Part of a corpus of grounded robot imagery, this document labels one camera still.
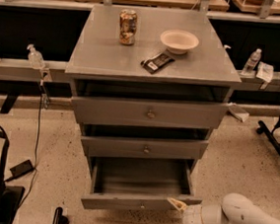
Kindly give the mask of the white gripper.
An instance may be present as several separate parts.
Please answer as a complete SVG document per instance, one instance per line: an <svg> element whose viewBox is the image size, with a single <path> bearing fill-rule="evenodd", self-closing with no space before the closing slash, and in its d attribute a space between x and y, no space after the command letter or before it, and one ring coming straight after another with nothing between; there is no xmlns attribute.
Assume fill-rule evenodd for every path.
<svg viewBox="0 0 280 224"><path fill-rule="evenodd" d="M168 202L175 207L177 211L183 211L182 224L203 224L203 206L201 204L194 204L187 207L187 205L175 198L168 197Z"/></svg>

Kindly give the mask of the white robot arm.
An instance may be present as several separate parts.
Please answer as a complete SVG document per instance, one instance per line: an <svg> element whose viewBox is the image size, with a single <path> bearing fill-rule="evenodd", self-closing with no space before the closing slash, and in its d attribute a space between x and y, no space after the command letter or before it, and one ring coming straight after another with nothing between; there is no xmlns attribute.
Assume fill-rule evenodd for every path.
<svg viewBox="0 0 280 224"><path fill-rule="evenodd" d="M182 215L182 224L280 224L239 193L228 193L219 205L187 205L172 197L168 202Z"/></svg>

